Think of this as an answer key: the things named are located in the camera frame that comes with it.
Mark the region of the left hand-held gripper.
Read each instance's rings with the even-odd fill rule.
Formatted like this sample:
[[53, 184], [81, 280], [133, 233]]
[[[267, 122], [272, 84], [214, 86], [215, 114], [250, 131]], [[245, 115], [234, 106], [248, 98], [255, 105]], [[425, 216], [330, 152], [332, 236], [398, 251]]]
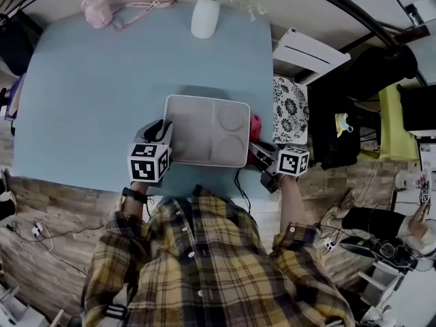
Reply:
[[159, 183], [171, 164], [173, 122], [153, 121], [136, 133], [127, 161], [132, 182]]

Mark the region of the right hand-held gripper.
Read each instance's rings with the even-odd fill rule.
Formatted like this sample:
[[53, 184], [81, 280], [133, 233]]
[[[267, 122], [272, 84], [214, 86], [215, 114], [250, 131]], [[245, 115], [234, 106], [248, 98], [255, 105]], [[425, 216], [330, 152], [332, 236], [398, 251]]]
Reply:
[[309, 166], [309, 152], [304, 149], [288, 147], [275, 151], [274, 146], [269, 143], [250, 142], [249, 150], [255, 155], [254, 166], [262, 171], [260, 182], [269, 193], [278, 190], [282, 176], [298, 178]]

